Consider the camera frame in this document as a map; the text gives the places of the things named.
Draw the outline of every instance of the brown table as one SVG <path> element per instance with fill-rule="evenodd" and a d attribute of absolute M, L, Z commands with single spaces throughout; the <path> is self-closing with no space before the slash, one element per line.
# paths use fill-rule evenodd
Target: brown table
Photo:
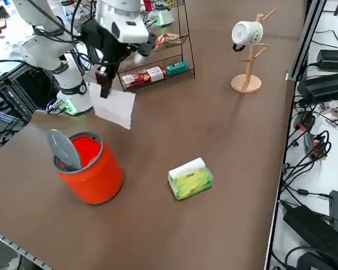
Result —
<path fill-rule="evenodd" d="M 36 112 L 0 150 L 0 233 L 53 269 L 263 268 L 292 95 L 284 78 L 304 4 L 187 2 L 196 79 L 139 93 L 130 131 Z M 264 25 L 272 49 L 254 68 L 263 88 L 239 94 L 230 80 L 246 54 L 232 51 L 232 26 L 274 7 Z M 126 175 L 112 201 L 87 205 L 56 175 L 51 128 L 106 139 Z M 167 173 L 197 157 L 213 187 L 176 201 Z"/>

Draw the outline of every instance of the red bin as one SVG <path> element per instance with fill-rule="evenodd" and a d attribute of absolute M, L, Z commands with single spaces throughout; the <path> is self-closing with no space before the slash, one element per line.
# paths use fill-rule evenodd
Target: red bin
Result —
<path fill-rule="evenodd" d="M 88 204 L 112 199 L 123 185 L 123 172 L 109 146 L 91 132 L 80 132 L 69 139 L 81 158 L 82 169 L 67 172 L 54 160 L 59 176 Z"/>

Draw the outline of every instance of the white tissue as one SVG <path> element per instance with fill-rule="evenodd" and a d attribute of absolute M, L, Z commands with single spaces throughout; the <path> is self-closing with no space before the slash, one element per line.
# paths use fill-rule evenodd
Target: white tissue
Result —
<path fill-rule="evenodd" d="M 194 159 L 188 163 L 185 163 L 184 165 L 177 167 L 173 170 L 169 171 L 168 178 L 175 179 L 181 176 L 184 176 L 189 173 L 196 172 L 202 168 L 205 168 L 205 163 L 201 157 Z"/>
<path fill-rule="evenodd" d="M 90 83 L 90 98 L 95 114 L 107 121 L 130 129 L 135 94 L 112 90 L 108 98 L 100 97 L 101 86 Z"/>

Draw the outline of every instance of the gray lid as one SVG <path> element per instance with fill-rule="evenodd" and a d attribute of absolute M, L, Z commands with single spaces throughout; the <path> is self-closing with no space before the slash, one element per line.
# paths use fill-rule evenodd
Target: gray lid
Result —
<path fill-rule="evenodd" d="M 47 141 L 53 152 L 68 168 L 80 170 L 82 163 L 80 156 L 71 142 L 62 131 L 52 129 L 47 134 Z"/>

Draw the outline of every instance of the wooden mug tree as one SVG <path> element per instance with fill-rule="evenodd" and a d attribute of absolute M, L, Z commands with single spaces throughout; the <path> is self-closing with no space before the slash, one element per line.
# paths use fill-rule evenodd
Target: wooden mug tree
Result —
<path fill-rule="evenodd" d="M 277 9 L 273 9 L 266 16 L 263 14 L 258 14 L 256 21 L 262 23 L 276 11 Z M 239 60 L 239 62 L 247 62 L 248 65 L 245 74 L 238 75 L 232 80 L 231 85 L 236 91 L 240 93 L 254 93 L 260 89 L 261 80 L 257 76 L 252 75 L 253 64 L 257 57 L 261 55 L 261 53 L 263 53 L 268 47 L 270 47 L 270 45 L 266 43 L 258 43 L 257 45 L 253 45 L 250 48 L 249 58 L 246 60 Z"/>

